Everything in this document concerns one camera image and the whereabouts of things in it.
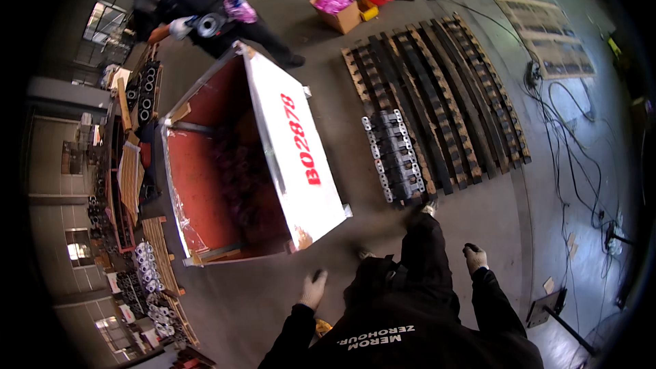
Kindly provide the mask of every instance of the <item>yellow container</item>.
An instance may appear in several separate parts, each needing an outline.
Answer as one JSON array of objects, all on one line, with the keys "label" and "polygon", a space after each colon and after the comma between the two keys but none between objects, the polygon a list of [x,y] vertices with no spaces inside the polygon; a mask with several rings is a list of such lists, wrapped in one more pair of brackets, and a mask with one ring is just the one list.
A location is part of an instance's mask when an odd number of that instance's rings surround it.
[{"label": "yellow container", "polygon": [[358,2],[357,7],[360,10],[360,18],[362,21],[372,20],[378,15],[378,6],[368,0]]}]

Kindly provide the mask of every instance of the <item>person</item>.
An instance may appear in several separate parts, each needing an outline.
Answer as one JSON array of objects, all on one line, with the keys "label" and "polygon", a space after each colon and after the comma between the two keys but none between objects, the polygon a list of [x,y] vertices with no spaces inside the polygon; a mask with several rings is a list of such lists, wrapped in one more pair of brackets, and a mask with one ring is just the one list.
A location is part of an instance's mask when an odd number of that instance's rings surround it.
[{"label": "person", "polygon": [[[235,7],[248,5],[246,0],[231,0]],[[305,57],[291,52],[259,15],[254,23],[229,20],[220,34],[204,38],[193,28],[192,21],[208,13],[228,18],[224,0],[135,0],[133,22],[137,41],[155,44],[168,36],[185,37],[218,59],[239,38],[264,46],[283,69],[303,66]]]},{"label": "person", "polygon": [[344,291],[344,316],[309,348],[327,272],[307,277],[259,368],[542,368],[485,251],[473,244],[463,252],[479,330],[461,325],[436,210],[431,202],[411,218],[400,263],[361,253],[356,278]]}]

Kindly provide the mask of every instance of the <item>metal base plate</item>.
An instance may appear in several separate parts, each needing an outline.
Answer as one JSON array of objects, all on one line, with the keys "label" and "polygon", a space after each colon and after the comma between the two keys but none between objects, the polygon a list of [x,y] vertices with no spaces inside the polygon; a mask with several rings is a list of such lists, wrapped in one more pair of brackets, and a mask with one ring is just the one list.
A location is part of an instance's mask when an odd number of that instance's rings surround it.
[{"label": "metal base plate", "polygon": [[531,305],[531,309],[529,310],[529,316],[526,318],[526,327],[532,328],[545,323],[549,319],[549,314],[545,311],[545,306],[551,308],[552,311],[556,310],[559,297],[560,291],[555,291],[542,299],[533,301],[533,305]]}]

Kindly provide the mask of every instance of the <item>red stenciled text bo2878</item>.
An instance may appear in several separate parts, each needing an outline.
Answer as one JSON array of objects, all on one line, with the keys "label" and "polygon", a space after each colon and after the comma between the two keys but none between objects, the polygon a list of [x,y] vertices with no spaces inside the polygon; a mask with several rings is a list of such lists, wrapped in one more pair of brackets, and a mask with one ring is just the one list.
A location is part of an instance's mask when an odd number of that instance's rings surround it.
[{"label": "red stenciled text bo2878", "polygon": [[300,153],[299,153],[299,158],[300,161],[303,163],[303,165],[307,168],[305,171],[305,176],[307,177],[307,182],[310,185],[321,185],[322,181],[319,179],[319,173],[317,173],[317,170],[314,169],[314,159],[312,158],[312,155],[310,154],[310,146],[308,146],[308,142],[305,139],[305,133],[303,132],[303,127],[300,125],[300,120],[292,110],[294,110],[294,101],[291,100],[290,97],[280,94],[280,99],[283,101],[283,104],[285,105],[285,114],[287,115],[287,118],[289,120],[289,128],[291,129],[291,132],[294,134],[294,143],[296,143],[296,147],[299,148]]}]

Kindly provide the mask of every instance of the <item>shoe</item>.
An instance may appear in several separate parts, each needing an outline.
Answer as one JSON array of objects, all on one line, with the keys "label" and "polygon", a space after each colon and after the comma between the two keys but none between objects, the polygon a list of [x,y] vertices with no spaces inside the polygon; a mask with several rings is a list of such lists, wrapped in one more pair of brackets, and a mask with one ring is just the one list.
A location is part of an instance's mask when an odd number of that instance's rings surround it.
[{"label": "shoe", "polygon": [[378,258],[376,257],[376,254],[366,248],[358,248],[357,257],[360,258],[360,261],[364,261],[365,258]]},{"label": "shoe", "polygon": [[432,201],[428,201],[426,203],[426,206],[424,206],[420,212],[425,212],[426,214],[434,218],[435,213],[438,211],[438,207],[439,207],[438,199],[434,199]]},{"label": "shoe", "polygon": [[301,67],[304,64],[305,57],[301,56],[300,54],[294,54],[288,61],[280,63],[280,67],[283,69],[296,69],[297,67]]}]

